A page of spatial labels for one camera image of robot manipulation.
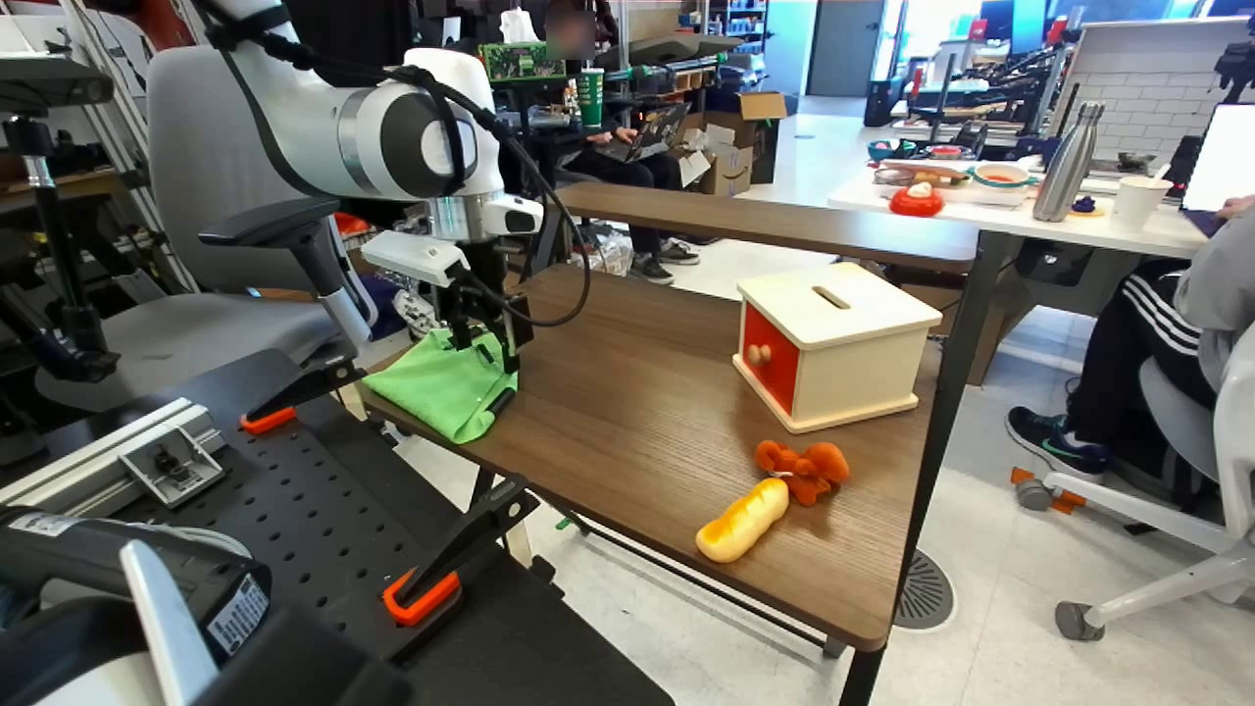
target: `striped pants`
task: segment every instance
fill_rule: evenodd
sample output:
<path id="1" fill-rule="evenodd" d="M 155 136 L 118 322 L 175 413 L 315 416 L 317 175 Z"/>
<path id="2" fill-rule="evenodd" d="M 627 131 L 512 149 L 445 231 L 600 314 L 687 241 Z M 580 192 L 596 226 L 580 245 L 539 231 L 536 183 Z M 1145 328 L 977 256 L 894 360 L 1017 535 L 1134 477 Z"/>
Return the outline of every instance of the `striped pants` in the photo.
<path id="1" fill-rule="evenodd" d="M 1213 387 L 1198 371 L 1198 328 L 1172 307 L 1179 263 L 1145 263 L 1096 314 L 1087 363 L 1068 395 L 1068 426 L 1088 442 L 1122 448 L 1139 416 L 1137 369 L 1151 358 L 1163 375 L 1198 404 Z"/>

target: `white desk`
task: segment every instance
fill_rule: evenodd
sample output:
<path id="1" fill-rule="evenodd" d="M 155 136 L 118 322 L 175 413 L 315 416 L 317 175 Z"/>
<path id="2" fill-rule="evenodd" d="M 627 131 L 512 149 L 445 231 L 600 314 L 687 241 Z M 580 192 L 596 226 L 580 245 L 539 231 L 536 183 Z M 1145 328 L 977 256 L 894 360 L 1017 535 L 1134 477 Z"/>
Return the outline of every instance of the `white desk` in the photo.
<path id="1" fill-rule="evenodd" d="M 1047 241 L 1047 245 L 1073 245 L 1092 252 L 1130 252 L 1130 256 L 1155 256 L 1155 258 L 1192 258 L 1206 241 L 1167 203 L 1160 203 L 1139 231 L 1122 231 L 1111 218 L 1111 195 L 1092 195 L 1092 214 L 1068 214 L 1064 224 L 1032 218 L 1032 195 L 1021 209 L 988 209 L 988 203 L 945 203 L 937 218 L 959 218 L 979 231 L 1017 235 L 1017 241 Z M 875 183 L 851 183 L 831 192 L 836 209 L 858 213 L 891 213 Z"/>

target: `person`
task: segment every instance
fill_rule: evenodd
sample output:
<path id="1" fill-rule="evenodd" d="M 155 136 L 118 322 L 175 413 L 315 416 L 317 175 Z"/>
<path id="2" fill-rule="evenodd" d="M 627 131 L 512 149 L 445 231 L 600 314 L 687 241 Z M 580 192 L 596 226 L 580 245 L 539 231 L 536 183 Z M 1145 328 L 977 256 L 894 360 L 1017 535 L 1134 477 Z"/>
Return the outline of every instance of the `person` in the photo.
<path id="1" fill-rule="evenodd" d="M 1228 200 L 1218 214 L 1224 226 L 1188 272 L 1145 263 L 1119 288 L 1092 322 L 1068 413 L 1010 408 L 1017 442 L 1047 462 L 1105 476 L 1134 434 L 1137 363 L 1150 358 L 1179 394 L 1217 404 L 1228 349 L 1255 322 L 1255 195 Z"/>
<path id="2" fill-rule="evenodd" d="M 568 56 L 568 73 L 580 73 L 588 64 L 588 13 L 580 0 L 554 0 L 543 13 L 543 41 L 560 44 Z M 600 37 L 614 37 L 614 22 L 606 13 L 600 13 Z M 641 161 L 623 161 L 606 154 L 613 143 L 636 143 L 631 126 L 613 126 L 602 132 L 588 132 L 580 154 L 563 165 L 568 173 L 588 173 L 606 183 L 640 183 L 640 187 L 681 187 L 679 161 L 671 154 L 656 154 Z M 666 284 L 661 263 L 695 263 L 695 252 L 681 245 L 666 246 L 666 231 L 660 226 L 631 226 L 631 252 L 636 252 L 636 273 Z"/>

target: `sneaker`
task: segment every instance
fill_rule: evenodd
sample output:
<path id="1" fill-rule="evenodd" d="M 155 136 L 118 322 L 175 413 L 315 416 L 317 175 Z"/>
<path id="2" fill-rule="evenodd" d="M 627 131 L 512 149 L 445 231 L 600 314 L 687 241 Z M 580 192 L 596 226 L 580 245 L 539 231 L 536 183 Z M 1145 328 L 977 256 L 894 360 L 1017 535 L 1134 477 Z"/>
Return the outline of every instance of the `sneaker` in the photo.
<path id="1" fill-rule="evenodd" d="M 636 263 L 636 273 L 652 280 L 652 284 L 671 284 L 671 272 L 661 268 L 660 256 L 647 256 Z"/>
<path id="2" fill-rule="evenodd" d="M 1102 476 L 1111 468 L 1111 451 L 1102 442 L 1073 441 L 1064 416 L 1010 408 L 1006 434 L 1052 468 L 1064 462 L 1082 476 Z"/>
<path id="3" fill-rule="evenodd" d="M 679 241 L 671 241 L 660 256 L 661 256 L 661 263 L 675 263 L 675 268 L 695 268 L 698 263 L 698 256 Z"/>

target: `wooden box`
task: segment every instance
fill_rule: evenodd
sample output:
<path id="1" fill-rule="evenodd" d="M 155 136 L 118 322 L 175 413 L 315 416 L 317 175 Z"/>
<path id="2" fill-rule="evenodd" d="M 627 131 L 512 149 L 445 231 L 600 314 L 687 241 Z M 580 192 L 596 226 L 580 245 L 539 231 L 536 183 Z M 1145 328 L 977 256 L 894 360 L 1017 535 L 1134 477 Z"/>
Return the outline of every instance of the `wooden box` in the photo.
<path id="1" fill-rule="evenodd" d="M 942 314 L 840 263 L 742 288 L 734 363 L 787 430 L 856 422 L 917 404 L 912 375 Z"/>

